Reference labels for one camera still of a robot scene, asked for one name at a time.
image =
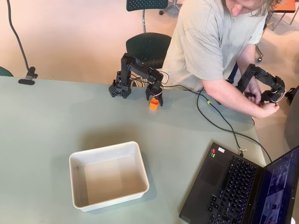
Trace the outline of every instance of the floor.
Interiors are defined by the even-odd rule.
[[[110,84],[126,52],[126,40],[142,32],[141,11],[127,12],[125,0],[27,0],[12,1],[11,7],[28,63],[36,67],[40,79]],[[146,12],[147,31],[171,36],[177,13],[158,12]],[[275,14],[271,21],[277,23],[280,16]],[[299,85],[299,15],[290,26],[292,16],[287,14],[275,31],[270,27],[258,45],[264,54],[258,66],[281,77],[287,89]],[[0,34],[1,66],[24,77],[5,1],[0,2]],[[283,135],[289,105],[285,98],[279,105],[274,115],[256,120],[259,140],[272,159],[289,150]]]

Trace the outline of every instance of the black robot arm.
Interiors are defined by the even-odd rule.
[[[127,53],[121,59],[121,70],[117,72],[116,79],[109,87],[109,92],[112,97],[122,96],[127,98],[131,93],[131,72],[147,79],[150,84],[146,88],[146,98],[149,100],[150,96],[157,99],[161,106],[163,106],[162,91],[161,88],[163,74],[152,69],[135,57],[131,57]]]
[[[238,82],[237,89],[242,93],[247,88],[252,77],[255,77],[260,82],[271,87],[271,90],[267,90],[262,93],[262,100],[269,102],[277,102],[281,95],[285,93],[285,83],[278,76],[273,76],[260,67],[256,67],[254,64],[250,64],[246,69],[245,73],[242,75],[240,81]],[[245,93],[246,96],[254,96],[252,94]]]

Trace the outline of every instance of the person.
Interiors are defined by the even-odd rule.
[[[243,74],[255,62],[266,14],[279,0],[186,0],[163,64],[169,85],[181,84],[194,91],[205,88],[223,105],[265,118],[279,106],[261,104],[261,91],[254,77],[246,98],[226,81],[236,62]]]

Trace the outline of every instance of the black laptop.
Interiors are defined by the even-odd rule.
[[[263,168],[213,143],[179,217],[190,224],[290,224],[298,178],[299,146]]]

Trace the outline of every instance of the white bin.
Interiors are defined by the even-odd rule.
[[[73,204],[82,211],[140,198],[150,187],[133,141],[73,153],[70,170]]]

